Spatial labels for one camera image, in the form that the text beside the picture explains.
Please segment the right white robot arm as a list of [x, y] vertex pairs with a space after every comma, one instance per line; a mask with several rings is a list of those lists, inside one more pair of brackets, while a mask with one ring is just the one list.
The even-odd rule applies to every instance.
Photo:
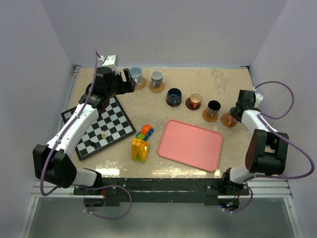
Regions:
[[240, 122], [252, 135], [245, 162], [227, 169], [218, 182], [221, 193], [231, 195], [242, 190], [247, 178], [280, 175], [285, 170], [288, 143], [279, 136], [284, 139], [289, 139], [289, 136], [274, 128], [269, 129], [258, 108], [262, 99], [263, 96], [254, 91], [240, 90], [236, 105], [221, 116], [221, 122], [226, 127], [234, 127]]

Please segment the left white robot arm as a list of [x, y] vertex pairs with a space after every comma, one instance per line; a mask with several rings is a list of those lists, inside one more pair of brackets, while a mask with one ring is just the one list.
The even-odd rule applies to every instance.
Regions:
[[103, 183], [97, 179], [98, 173], [77, 168], [71, 155], [84, 133], [105, 112], [110, 99], [134, 92], [135, 86], [127, 68], [122, 72], [115, 72], [110, 66], [94, 70], [92, 83], [87, 86], [75, 112], [61, 131], [45, 145], [38, 144], [33, 149], [35, 175], [40, 180], [40, 188], [44, 187], [44, 182], [49, 182], [62, 188], [83, 185], [91, 194], [101, 192]]

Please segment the small white cup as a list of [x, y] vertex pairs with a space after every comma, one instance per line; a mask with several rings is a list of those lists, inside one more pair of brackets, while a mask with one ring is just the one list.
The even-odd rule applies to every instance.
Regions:
[[160, 87], [163, 80], [163, 73], [160, 70], [154, 70], [151, 73], [151, 80], [154, 88]]

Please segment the white cup brown handle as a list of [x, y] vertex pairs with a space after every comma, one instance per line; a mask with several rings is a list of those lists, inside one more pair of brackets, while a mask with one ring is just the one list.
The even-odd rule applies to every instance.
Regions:
[[229, 112], [226, 115], [226, 121], [228, 127], [234, 127], [237, 124], [237, 119], [235, 119]]

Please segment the black cup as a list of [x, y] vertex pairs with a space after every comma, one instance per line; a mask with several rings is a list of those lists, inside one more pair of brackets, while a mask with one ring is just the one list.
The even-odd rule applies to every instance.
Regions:
[[220, 110], [220, 108], [221, 108], [220, 102], [218, 102], [218, 101], [216, 101], [216, 100], [211, 100], [211, 101], [209, 101], [208, 107], [207, 107], [208, 116], [209, 116], [210, 118], [215, 117], [215, 115], [218, 113], [218, 111]]

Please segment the dark wooden coaster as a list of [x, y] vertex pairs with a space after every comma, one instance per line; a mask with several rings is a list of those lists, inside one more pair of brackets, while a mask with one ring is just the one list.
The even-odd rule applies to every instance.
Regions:
[[192, 111], [198, 110], [198, 109], [201, 107], [201, 103], [199, 103], [199, 104], [194, 108], [194, 106], [191, 104], [190, 98], [187, 98], [187, 99], [186, 99], [185, 105], [186, 105], [186, 107], [187, 107], [188, 109], [190, 109], [190, 110], [192, 110]]
[[170, 107], [178, 107], [181, 105], [182, 100], [180, 100], [178, 103], [174, 104], [174, 103], [170, 103], [168, 100], [166, 100], [166, 103], [170, 106]]

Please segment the woven rattan coaster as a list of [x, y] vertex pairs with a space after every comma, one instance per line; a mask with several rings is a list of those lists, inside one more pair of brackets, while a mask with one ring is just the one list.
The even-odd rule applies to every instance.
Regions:
[[162, 92], [162, 91], [165, 89], [165, 83], [162, 82], [159, 87], [154, 87], [154, 86], [153, 86], [153, 83], [151, 82], [151, 83], [149, 84], [149, 89], [150, 89], [152, 92], [154, 92], [154, 93], [160, 93], [160, 92]]
[[204, 111], [202, 112], [202, 116], [203, 116], [204, 120], [206, 120], [207, 122], [215, 122], [218, 120], [218, 113], [216, 113], [213, 117], [210, 117], [208, 115], [207, 109], [204, 109]]
[[221, 116], [221, 122], [224, 126], [228, 127], [227, 125], [227, 121], [226, 121], [226, 115], [227, 115], [228, 112], [224, 113], [222, 116]]
[[135, 86], [135, 89], [141, 90], [146, 86], [146, 84], [147, 84], [147, 80], [144, 77], [142, 77], [142, 83], [139, 86]]

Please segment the orange cup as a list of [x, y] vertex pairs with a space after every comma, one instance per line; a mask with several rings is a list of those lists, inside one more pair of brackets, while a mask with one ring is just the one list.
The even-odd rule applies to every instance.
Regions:
[[193, 109], [198, 109], [201, 106], [202, 97], [198, 93], [194, 93], [190, 96], [190, 105]]

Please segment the pink tray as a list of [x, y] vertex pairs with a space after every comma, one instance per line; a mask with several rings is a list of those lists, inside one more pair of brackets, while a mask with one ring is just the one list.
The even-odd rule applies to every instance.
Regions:
[[207, 172], [219, 163], [223, 137], [221, 133], [171, 119], [166, 123], [157, 153]]

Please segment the dark blue cup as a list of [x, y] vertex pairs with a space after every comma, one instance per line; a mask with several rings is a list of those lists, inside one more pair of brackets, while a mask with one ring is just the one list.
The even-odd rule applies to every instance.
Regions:
[[182, 100], [182, 92], [178, 88], [171, 88], [168, 90], [166, 99], [170, 103], [178, 103], [180, 100]]

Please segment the large light blue cup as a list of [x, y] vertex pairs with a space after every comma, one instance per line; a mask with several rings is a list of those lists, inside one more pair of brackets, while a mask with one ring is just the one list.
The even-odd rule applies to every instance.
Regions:
[[143, 82], [143, 71], [138, 66], [129, 68], [132, 79], [136, 82], [136, 86], [140, 86]]

